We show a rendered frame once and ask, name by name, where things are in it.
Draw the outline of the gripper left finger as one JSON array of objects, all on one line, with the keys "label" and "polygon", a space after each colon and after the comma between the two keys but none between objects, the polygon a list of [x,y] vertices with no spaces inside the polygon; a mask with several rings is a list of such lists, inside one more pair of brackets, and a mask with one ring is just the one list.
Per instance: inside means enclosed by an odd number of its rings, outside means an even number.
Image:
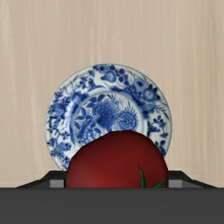
[{"label": "gripper left finger", "polygon": [[64,188],[66,173],[64,171],[49,171],[43,178],[20,185],[19,188]]}]

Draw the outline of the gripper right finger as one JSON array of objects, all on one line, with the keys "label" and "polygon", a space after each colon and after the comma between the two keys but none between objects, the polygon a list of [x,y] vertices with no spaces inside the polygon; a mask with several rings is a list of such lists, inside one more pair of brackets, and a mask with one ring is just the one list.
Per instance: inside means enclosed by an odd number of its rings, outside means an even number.
[{"label": "gripper right finger", "polygon": [[213,188],[212,185],[191,179],[182,171],[169,171],[169,188]]}]

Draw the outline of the red tomato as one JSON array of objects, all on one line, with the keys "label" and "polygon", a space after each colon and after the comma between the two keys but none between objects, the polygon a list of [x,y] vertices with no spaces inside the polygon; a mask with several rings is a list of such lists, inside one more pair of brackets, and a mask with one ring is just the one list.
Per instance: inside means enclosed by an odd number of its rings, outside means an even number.
[{"label": "red tomato", "polygon": [[67,188],[166,188],[158,147],[134,131],[114,131],[82,146],[66,171]]}]

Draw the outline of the blue and white plate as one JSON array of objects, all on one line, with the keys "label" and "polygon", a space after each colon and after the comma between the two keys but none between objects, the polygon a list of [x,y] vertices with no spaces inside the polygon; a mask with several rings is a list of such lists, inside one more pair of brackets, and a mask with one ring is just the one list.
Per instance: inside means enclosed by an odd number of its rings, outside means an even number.
[{"label": "blue and white plate", "polygon": [[164,94],[128,66],[98,64],[72,74],[46,111],[45,141],[62,171],[83,145],[118,130],[145,135],[163,155],[172,139],[172,115]]}]

